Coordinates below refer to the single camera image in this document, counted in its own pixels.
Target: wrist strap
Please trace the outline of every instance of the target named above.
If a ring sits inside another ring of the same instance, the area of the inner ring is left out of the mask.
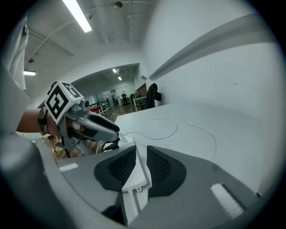
[[[48,127],[47,127],[47,121],[46,121],[46,115],[48,113],[47,108],[44,106],[40,112],[38,117],[38,124],[41,128],[41,131],[43,134],[48,134]]]

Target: wooden floor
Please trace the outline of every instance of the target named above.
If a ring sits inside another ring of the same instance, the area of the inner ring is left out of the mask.
[[[110,111],[108,113],[104,114],[103,116],[106,117],[107,119],[109,119],[110,121],[115,122],[116,118],[118,116],[133,113],[133,112],[135,112],[134,105],[128,104],[127,106],[111,107]],[[51,153],[53,154],[53,158],[55,160],[67,158],[67,155],[66,155],[64,149],[55,146],[58,143],[59,139],[57,139],[56,137],[53,138],[55,150],[56,150],[58,155],[56,153],[53,153],[53,144],[48,138],[45,138],[42,141],[43,141],[43,144],[46,144],[50,148]],[[86,142],[88,143],[88,147],[92,150],[92,152],[95,153],[96,148],[98,146],[98,142],[94,142],[94,141],[90,141],[90,140],[87,140]],[[81,151],[77,147],[75,147],[71,152],[69,152],[69,154],[71,157],[81,157],[82,156]]]

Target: ceiling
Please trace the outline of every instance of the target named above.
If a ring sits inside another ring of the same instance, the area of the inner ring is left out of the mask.
[[[103,71],[98,74],[92,74],[84,79],[78,80],[77,82],[73,83],[75,87],[79,85],[93,85],[94,83],[105,83],[110,82],[111,84],[114,84],[116,82],[120,82],[118,77],[120,76],[122,79],[122,82],[124,81],[130,81],[134,78],[134,76],[137,73],[137,66],[129,66],[125,68],[119,68],[120,72],[118,74],[114,74],[112,69]]]
[[[78,0],[83,12],[96,6],[112,3],[112,0]],[[29,39],[25,49],[26,70],[41,72],[43,68],[52,68],[62,59],[72,58],[82,50],[89,47],[102,46],[116,43],[117,41],[139,42],[142,31],[147,21],[147,14],[151,4],[131,4],[130,31],[129,28],[129,3],[123,2],[123,7],[113,9],[111,5],[100,7],[85,13],[92,31],[85,33],[61,0],[39,0],[28,10],[27,26]],[[58,32],[50,36],[33,55],[41,42],[56,28],[65,22],[71,22],[63,26]],[[27,90],[34,86],[35,77],[25,77]]]

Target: person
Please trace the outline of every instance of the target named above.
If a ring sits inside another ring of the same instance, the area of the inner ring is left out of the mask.
[[[122,91],[122,98],[123,98],[123,102],[124,102],[124,105],[126,106],[127,105],[127,98],[126,98],[126,94],[124,91]]]
[[[13,79],[13,82],[21,90],[26,89],[23,73],[25,48],[28,42],[28,28],[26,22],[27,15],[25,14],[13,29],[1,51],[1,64]],[[20,119],[16,131],[24,133],[43,133],[42,127],[38,123],[40,112],[41,109],[39,108],[28,107]],[[49,113],[46,114],[45,119],[46,125],[44,134],[49,133],[60,137],[56,125]],[[67,128],[71,129],[72,123],[73,121],[71,119],[67,119]],[[81,126],[80,131],[84,132],[84,130],[85,127]]]

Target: black mesh pad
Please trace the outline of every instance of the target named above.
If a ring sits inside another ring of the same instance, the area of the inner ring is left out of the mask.
[[[136,146],[101,161],[94,168],[94,176],[107,190],[121,191],[136,165]]]
[[[187,175],[181,162],[150,145],[147,146],[147,166],[152,179],[149,197],[171,195],[182,185]]]

